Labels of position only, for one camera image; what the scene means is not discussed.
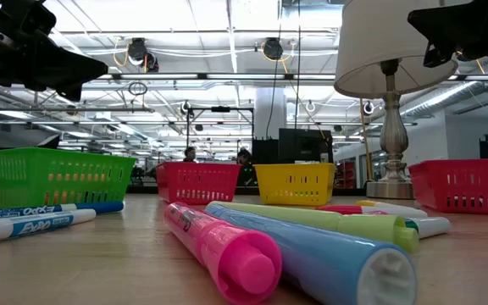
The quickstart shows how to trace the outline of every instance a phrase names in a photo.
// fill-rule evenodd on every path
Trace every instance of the green basket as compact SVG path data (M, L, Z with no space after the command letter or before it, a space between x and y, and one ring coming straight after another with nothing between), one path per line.
M0 208L123 201L134 164L45 148L0 150Z

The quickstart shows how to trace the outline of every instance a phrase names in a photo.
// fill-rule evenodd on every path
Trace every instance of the white lamp shade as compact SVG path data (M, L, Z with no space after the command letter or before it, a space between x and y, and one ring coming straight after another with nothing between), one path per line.
M440 7L439 0L349 0L342 28L335 89L349 97L381 98L386 93L380 63L399 59L396 92L416 92L457 71L458 63L423 66L428 40L408 23L415 9Z

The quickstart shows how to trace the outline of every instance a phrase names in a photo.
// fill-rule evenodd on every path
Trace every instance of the pink basket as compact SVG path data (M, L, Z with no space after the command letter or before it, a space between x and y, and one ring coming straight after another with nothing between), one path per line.
M488 214L488 159L425 161L409 170L419 203L444 213Z
M156 169L158 193L168 202L230 202L235 195L240 169L237 164L166 162Z

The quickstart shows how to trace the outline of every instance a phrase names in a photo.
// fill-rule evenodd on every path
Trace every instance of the green highlighter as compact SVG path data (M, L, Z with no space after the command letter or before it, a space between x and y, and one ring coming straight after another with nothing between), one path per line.
M219 204L242 212L351 236L360 236L374 241L386 241L394 243L410 253L417 252L419 247L417 231L407 228L404 218L395 215L341 215L305 208L283 208L234 202L211 202L210 204Z

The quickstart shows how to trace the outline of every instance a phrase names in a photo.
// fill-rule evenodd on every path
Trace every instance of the plastic basket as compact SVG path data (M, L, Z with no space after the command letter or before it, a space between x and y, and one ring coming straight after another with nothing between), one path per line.
M230 202L235 195L240 169L237 164L165 162L156 168L158 194L167 202Z
M420 204L444 213L488 214L488 159L425 161L409 170Z
M265 204L325 205L332 198L333 164L254 165Z
M0 208L123 201L134 164L55 149L0 150Z

